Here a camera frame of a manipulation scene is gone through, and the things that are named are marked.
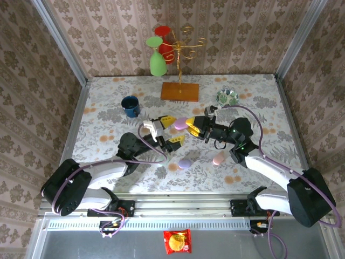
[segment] table surface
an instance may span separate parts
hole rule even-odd
[[[199,83],[199,102],[164,101],[160,99],[164,81],[178,81],[178,76],[164,77],[101,77],[94,78],[90,86],[84,114],[73,151],[77,162],[91,162],[110,158],[117,153],[121,136],[126,132],[136,134],[144,120],[163,115],[176,118],[203,115],[204,108],[217,105],[218,90],[232,88],[240,96],[239,105],[250,108],[260,119],[264,128],[263,150],[300,168],[300,160],[285,115],[285,111],[273,75],[221,75],[183,76],[185,83]],[[138,118],[128,118],[121,108],[121,100],[128,95],[137,96],[141,113]],[[259,126],[253,116],[243,109],[228,108],[218,112],[217,123],[229,125],[237,117],[247,117],[252,124],[252,140],[258,143]],[[249,193],[259,186],[280,189],[263,175],[235,164],[230,158],[219,166],[212,163],[219,153],[213,146],[196,139],[187,131],[166,129],[165,139],[185,135],[184,145],[172,154],[165,166],[139,165],[137,170],[119,179],[107,182],[115,192],[230,192]],[[158,160],[154,152],[139,157]],[[182,158],[192,160],[189,169],[181,170]]]

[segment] green patterned bowl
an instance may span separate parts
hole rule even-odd
[[[216,95],[217,102],[222,105],[234,105],[239,101],[238,94],[231,89],[221,89]]]

